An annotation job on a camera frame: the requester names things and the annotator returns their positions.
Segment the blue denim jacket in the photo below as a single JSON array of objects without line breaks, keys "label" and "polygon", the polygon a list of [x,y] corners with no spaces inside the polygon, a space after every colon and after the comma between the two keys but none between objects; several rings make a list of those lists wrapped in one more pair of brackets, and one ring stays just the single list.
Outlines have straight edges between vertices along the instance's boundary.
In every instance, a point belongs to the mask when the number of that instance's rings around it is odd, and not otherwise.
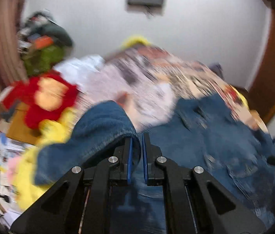
[{"label": "blue denim jacket", "polygon": [[[168,123],[146,129],[162,154],[185,168],[201,166],[266,227],[275,222],[275,155],[269,134],[236,121],[215,94],[180,99]],[[116,188],[112,199],[113,233],[165,233],[162,188],[147,186],[140,162],[142,134],[114,101],[89,109],[64,144],[44,147],[37,157],[36,185],[55,183],[74,166],[89,168],[113,154],[117,143],[133,138],[133,175],[128,188]]]}]

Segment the pile of clutter clothes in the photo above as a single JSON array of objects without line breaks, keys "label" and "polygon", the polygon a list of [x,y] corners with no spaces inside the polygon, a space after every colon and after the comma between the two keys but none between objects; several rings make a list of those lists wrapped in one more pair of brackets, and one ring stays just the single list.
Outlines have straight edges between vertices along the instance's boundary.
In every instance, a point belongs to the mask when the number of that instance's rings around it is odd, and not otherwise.
[{"label": "pile of clutter clothes", "polygon": [[17,32],[18,51],[26,53],[40,37],[49,37],[60,47],[71,48],[74,43],[67,31],[59,26],[48,10],[37,11],[30,15]]}]

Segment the yellow cloth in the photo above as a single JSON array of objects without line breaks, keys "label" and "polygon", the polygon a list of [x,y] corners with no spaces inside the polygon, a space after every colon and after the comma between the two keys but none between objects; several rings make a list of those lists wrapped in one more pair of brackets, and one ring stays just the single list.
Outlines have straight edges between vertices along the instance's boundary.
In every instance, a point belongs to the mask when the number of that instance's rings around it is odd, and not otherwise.
[{"label": "yellow cloth", "polygon": [[35,146],[20,156],[14,169],[12,185],[16,191],[16,204],[20,211],[27,210],[50,188],[49,184],[39,186],[34,184],[38,153],[45,146],[67,142],[74,128],[76,115],[77,109],[69,107],[62,112],[57,121],[45,119],[39,123],[40,138]]}]

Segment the brown cardboard box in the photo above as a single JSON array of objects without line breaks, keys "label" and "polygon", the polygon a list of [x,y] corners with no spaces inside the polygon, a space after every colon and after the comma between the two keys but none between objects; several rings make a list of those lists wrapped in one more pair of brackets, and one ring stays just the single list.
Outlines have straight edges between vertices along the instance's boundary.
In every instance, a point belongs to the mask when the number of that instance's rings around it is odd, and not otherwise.
[{"label": "brown cardboard box", "polygon": [[10,119],[10,126],[6,133],[6,137],[35,145],[41,133],[38,130],[32,130],[25,124],[25,115],[28,110],[28,105],[19,103]]}]

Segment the red plush toy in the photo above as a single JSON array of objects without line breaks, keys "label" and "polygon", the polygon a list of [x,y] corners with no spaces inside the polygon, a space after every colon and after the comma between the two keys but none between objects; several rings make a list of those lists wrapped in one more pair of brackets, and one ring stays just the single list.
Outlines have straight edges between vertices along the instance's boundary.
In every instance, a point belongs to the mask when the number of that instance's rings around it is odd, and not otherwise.
[{"label": "red plush toy", "polygon": [[59,72],[51,70],[31,77],[27,82],[16,81],[12,90],[3,98],[6,109],[17,101],[28,106],[24,122],[30,129],[38,129],[45,119],[57,121],[62,112],[75,104],[79,91],[76,85],[65,81]]}]

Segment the purple grey bag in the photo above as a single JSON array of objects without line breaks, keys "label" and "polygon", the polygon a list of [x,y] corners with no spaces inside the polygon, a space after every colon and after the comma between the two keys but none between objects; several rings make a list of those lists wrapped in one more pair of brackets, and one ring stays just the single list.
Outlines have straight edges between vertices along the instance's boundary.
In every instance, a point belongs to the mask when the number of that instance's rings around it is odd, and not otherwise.
[{"label": "purple grey bag", "polygon": [[219,63],[213,63],[208,66],[208,68],[215,73],[218,77],[220,77],[222,80],[224,80],[224,74],[222,66]]}]

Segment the patterned printed bed cover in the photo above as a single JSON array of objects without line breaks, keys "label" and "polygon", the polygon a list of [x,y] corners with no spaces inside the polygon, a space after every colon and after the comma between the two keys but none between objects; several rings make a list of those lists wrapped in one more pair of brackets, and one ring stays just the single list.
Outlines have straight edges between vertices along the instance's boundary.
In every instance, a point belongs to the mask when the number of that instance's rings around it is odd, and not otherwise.
[{"label": "patterned printed bed cover", "polygon": [[259,114],[244,96],[198,61],[183,61],[163,49],[138,46],[108,58],[83,85],[77,118],[106,100],[119,100],[136,130],[166,123],[180,98],[219,94],[236,120],[267,132]]}]

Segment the white cloth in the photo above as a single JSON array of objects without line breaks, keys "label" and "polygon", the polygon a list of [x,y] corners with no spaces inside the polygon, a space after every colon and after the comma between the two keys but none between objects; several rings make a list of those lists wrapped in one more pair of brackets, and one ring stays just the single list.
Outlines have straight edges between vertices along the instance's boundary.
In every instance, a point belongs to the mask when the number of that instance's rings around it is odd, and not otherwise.
[{"label": "white cloth", "polygon": [[80,59],[70,58],[53,66],[53,70],[71,85],[76,85],[81,92],[84,91],[90,76],[98,72],[104,65],[105,60],[99,55],[89,55]]}]

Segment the green storage bag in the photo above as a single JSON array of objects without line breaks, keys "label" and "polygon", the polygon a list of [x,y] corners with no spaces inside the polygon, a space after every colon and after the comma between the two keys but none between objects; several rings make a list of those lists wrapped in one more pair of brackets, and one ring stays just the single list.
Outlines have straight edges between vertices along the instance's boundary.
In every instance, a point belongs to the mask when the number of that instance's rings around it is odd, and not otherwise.
[{"label": "green storage bag", "polygon": [[56,63],[63,60],[65,50],[57,45],[51,45],[41,50],[23,55],[21,59],[28,77],[48,72]]}]

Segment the orange box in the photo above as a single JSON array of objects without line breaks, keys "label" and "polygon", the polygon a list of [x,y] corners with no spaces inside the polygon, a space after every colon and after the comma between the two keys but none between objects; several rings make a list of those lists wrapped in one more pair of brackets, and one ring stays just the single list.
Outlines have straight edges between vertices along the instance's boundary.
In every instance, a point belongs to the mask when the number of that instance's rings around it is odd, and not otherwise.
[{"label": "orange box", "polygon": [[51,46],[53,43],[54,43],[54,41],[51,37],[44,35],[44,36],[37,38],[33,44],[34,44],[35,49],[41,50],[41,49]]}]

